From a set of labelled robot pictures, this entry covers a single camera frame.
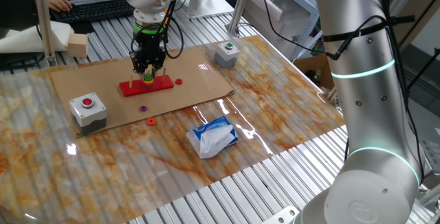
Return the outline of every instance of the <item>tissue box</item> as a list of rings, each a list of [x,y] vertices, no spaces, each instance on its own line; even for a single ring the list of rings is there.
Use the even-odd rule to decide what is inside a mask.
[[[218,133],[216,133],[214,137],[210,137],[210,139],[206,139],[207,137],[205,135],[209,132],[213,133],[215,130],[221,131],[221,129],[225,129],[230,126],[232,126],[231,123],[226,119],[226,117],[223,116],[203,126],[200,126],[199,128],[188,131],[186,133],[186,137],[189,139],[192,147],[194,147],[200,158],[211,158],[219,153],[222,149],[236,144],[239,136],[233,127],[231,131],[228,131],[228,133],[221,134],[221,138],[219,138],[220,136]]]

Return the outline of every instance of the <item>person's hand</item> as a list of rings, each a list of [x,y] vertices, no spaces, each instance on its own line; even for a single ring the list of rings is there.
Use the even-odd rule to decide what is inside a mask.
[[[68,0],[47,0],[47,4],[51,10],[57,12],[60,12],[61,10],[70,11],[72,8],[72,5]]]

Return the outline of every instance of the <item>cardboard box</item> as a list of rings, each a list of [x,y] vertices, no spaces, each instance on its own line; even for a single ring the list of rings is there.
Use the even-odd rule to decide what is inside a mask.
[[[321,82],[320,87],[325,87],[328,91],[332,90],[335,84],[333,83],[333,77],[331,76],[331,70],[327,56],[319,55],[312,56],[311,58],[300,58],[294,60],[294,65],[303,74],[309,70],[320,69],[322,74],[319,77]]]

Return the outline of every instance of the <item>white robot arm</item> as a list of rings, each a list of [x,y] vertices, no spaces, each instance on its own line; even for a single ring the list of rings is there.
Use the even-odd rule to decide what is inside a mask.
[[[165,1],[129,0],[137,8],[137,26],[157,24]],[[424,157],[408,124],[381,1],[316,1],[326,51],[340,53],[329,62],[350,154],[333,185],[312,199],[294,224],[405,223],[423,179]]]

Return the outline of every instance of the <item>table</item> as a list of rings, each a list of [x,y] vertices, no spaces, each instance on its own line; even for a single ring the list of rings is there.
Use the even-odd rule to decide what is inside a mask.
[[[215,44],[199,46],[233,96],[160,115],[153,128],[142,120],[80,139],[49,74],[72,66],[0,78],[1,204],[50,223],[123,223],[344,124],[260,36],[234,43],[230,69],[214,64]],[[222,115],[239,143],[197,158],[185,132]]]
[[[231,16],[188,21],[182,17],[182,14],[176,13],[177,20],[184,25],[187,45],[231,39],[223,26],[230,22]],[[69,58],[65,53],[57,53],[58,63],[73,67],[77,63],[111,58],[110,53],[116,55],[115,57],[124,56],[124,46],[128,49],[127,43],[130,41],[127,39],[130,39],[131,22],[130,17],[125,17],[93,23],[98,29],[93,34],[89,34],[92,50],[89,57]],[[247,26],[241,26],[239,29],[244,36],[258,34]],[[0,74],[10,75],[44,67],[40,64],[35,68],[0,72]],[[288,205],[300,210],[312,197],[333,182],[342,166],[346,133],[347,130],[342,126],[314,137],[304,144],[250,165],[136,220],[133,219],[130,224],[258,223]],[[59,139],[63,141],[65,137],[61,136]],[[74,151],[73,146],[65,148],[70,149],[71,153]],[[433,215],[416,203],[408,223],[427,223]]]

